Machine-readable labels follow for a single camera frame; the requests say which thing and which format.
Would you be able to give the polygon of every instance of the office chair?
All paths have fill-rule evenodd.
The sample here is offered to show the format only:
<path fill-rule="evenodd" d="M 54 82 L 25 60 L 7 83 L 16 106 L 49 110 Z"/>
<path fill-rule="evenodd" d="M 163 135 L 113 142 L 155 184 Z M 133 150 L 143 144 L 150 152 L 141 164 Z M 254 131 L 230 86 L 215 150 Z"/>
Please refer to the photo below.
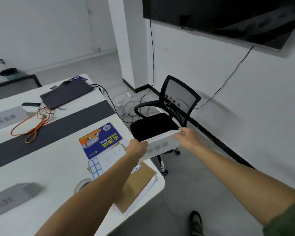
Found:
<path fill-rule="evenodd" d="M 163 83 L 159 100 L 141 103 L 134 107 L 135 113 L 142 117 L 130 126 L 134 138 L 141 142 L 170 130 L 178 130 L 180 126 L 186 127 L 188 118 L 200 99 L 201 97 L 192 88 L 168 75 Z M 146 106 L 159 107 L 167 114 L 159 113 L 146 117 L 138 111 L 139 108 Z M 177 155 L 180 154 L 178 149 L 169 152 L 172 151 L 175 151 Z M 161 156 L 158 155 L 157 158 L 161 165 L 162 174 L 167 175 L 168 171 L 165 170 Z"/>
<path fill-rule="evenodd" d="M 32 86 L 33 83 L 31 83 L 32 80 L 27 79 L 33 79 L 37 87 L 41 87 L 41 83 L 37 79 L 36 75 L 27 75 L 14 80 L 8 80 L 0 83 L 0 99 L 34 89 Z"/>

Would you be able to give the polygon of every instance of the trash bin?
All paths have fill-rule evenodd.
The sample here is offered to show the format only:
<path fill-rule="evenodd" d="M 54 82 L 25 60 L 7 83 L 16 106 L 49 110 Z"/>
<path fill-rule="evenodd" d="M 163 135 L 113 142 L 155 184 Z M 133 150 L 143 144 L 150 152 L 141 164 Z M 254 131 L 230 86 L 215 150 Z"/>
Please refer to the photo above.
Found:
<path fill-rule="evenodd" d="M 6 77 L 8 80 L 14 80 L 24 76 L 24 73 L 20 73 L 17 68 L 9 68 L 1 71 L 0 75 Z"/>

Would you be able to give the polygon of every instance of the human hand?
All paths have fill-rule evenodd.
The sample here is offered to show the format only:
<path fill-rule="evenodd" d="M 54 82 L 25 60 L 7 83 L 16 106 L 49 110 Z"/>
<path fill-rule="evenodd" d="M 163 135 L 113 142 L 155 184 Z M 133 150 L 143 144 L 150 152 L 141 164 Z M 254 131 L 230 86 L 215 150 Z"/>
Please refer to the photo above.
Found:
<path fill-rule="evenodd" d="M 139 160 L 145 154 L 147 146 L 147 141 L 139 142 L 137 139 L 131 139 L 129 145 L 127 146 L 126 155 Z"/>
<path fill-rule="evenodd" d="M 187 127 L 181 127 L 180 133 L 174 135 L 180 144 L 185 147 L 188 151 L 193 151 L 197 146 L 204 147 L 199 141 L 195 131 Z"/>

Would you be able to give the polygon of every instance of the wall-mounted tv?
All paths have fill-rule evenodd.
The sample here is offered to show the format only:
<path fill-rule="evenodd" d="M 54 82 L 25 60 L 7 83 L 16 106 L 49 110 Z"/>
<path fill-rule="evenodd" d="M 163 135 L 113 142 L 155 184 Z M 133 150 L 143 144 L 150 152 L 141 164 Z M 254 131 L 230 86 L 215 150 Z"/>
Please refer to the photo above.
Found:
<path fill-rule="evenodd" d="M 143 0 L 144 18 L 281 49 L 295 0 Z"/>

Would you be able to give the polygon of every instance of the human arm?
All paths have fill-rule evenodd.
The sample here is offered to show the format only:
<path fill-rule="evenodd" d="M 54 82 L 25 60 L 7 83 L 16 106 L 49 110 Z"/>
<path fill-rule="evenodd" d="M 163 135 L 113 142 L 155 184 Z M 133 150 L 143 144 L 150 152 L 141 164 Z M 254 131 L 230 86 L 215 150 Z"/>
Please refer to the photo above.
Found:
<path fill-rule="evenodd" d="M 200 158 L 245 209 L 263 226 L 295 203 L 295 190 L 284 183 L 203 146 L 196 133 L 181 128 L 181 145 Z"/>
<path fill-rule="evenodd" d="M 147 145 L 147 142 L 140 143 L 132 139 L 126 154 L 60 206 L 35 236 L 93 236 L 131 171 L 146 152 Z"/>

